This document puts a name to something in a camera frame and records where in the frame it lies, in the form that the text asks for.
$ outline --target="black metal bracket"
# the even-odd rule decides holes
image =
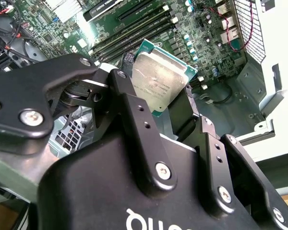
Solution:
[[[173,128],[179,140],[200,155],[199,196],[203,207],[217,218],[244,209],[263,229],[288,229],[288,206],[241,143],[230,135],[219,138],[214,124],[197,113],[188,89],[169,107],[172,119],[187,111]]]
[[[0,151],[32,154],[44,149],[63,90],[97,71],[94,64],[85,65],[82,59],[81,55],[66,55],[0,75]],[[26,110],[39,112],[42,124],[22,123],[20,114]]]

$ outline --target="electronic component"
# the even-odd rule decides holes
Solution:
[[[187,10],[189,13],[191,13],[191,12],[193,12],[194,8],[193,8],[193,6],[189,6]]]
[[[87,22],[90,22],[91,20],[94,20],[104,14],[105,12],[109,11],[119,3],[121,3],[124,0],[103,0],[96,6],[94,6],[89,11],[85,12],[83,14],[85,20]]]
[[[160,116],[197,71],[165,50],[144,40],[132,70],[136,95],[146,100],[153,115]]]
[[[235,21],[234,21],[234,18],[233,16],[230,16],[227,18],[227,21],[228,21],[228,27],[231,28],[235,25]],[[226,30],[227,29],[227,22],[225,19],[222,20],[222,29],[223,30]]]
[[[222,33],[221,34],[221,39],[222,39],[222,43],[225,44],[225,43],[228,43],[228,42],[231,42],[232,40],[236,39],[239,37],[239,32],[238,32],[238,28],[237,27],[234,27],[232,29],[230,29],[228,31],[228,38],[227,38],[227,34],[226,32]]]
[[[230,11],[230,4],[229,3],[225,3],[225,4],[221,5],[221,6],[219,6],[217,8],[217,11],[220,14],[225,14],[225,13],[229,12]]]
[[[47,6],[65,23],[82,10],[77,0],[46,0]]]
[[[137,13],[138,11],[140,11],[141,9],[143,9],[144,7],[146,7],[149,3],[151,3],[153,0],[143,0],[140,1],[138,4],[135,4],[132,8],[128,9],[127,11],[125,11],[124,13],[120,14],[118,16],[118,20],[122,21],[124,19],[126,19],[128,16]]]

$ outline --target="screw hole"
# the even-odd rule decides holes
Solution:
[[[223,163],[222,159],[220,157],[216,157],[217,161],[220,163]]]
[[[95,93],[93,97],[94,102],[99,102],[102,99],[102,95],[100,93]]]
[[[144,122],[145,128],[150,128],[150,124],[148,124],[146,121]]]
[[[138,106],[138,110],[140,110],[141,112],[143,112],[143,111],[144,111],[144,108],[139,105],[139,106]]]

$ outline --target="gray metal surface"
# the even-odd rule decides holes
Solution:
[[[32,202],[45,171],[58,160],[46,146],[42,153],[20,156],[0,152],[0,183]]]
[[[198,110],[212,120],[219,136],[231,134],[239,137],[252,133],[254,127],[264,121],[264,118],[254,100],[245,94],[239,82],[230,79],[228,84],[233,89],[233,95],[224,104],[206,104],[205,100],[200,100],[201,95],[194,94]],[[228,96],[228,89],[217,84],[209,87],[205,93],[212,99],[220,101]]]

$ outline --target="screw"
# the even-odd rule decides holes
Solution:
[[[156,171],[158,176],[163,180],[168,180],[171,177],[170,169],[163,163],[156,164]]]
[[[20,114],[20,120],[27,126],[38,126],[43,123],[43,116],[36,111],[27,110]]]
[[[226,188],[220,186],[219,188],[217,188],[220,196],[222,197],[222,199],[226,202],[226,203],[230,203],[231,202],[231,196],[229,194],[229,192],[227,191]]]
[[[80,58],[80,62],[84,64],[85,66],[91,66],[91,62],[87,60],[86,58]]]
[[[237,140],[236,140],[234,137],[232,137],[232,136],[229,137],[229,140],[230,140],[230,142],[233,143],[233,144],[236,144],[236,143],[237,143]]]
[[[277,208],[273,208],[273,212],[274,212],[274,215],[276,216],[276,218],[277,218],[280,222],[282,222],[282,223],[285,222],[282,213],[281,213]]]
[[[205,121],[206,121],[206,123],[208,124],[208,125],[212,125],[212,121],[211,120],[209,120],[208,118],[205,118]]]
[[[122,77],[122,78],[126,78],[126,74],[123,71],[117,71],[117,74]]]

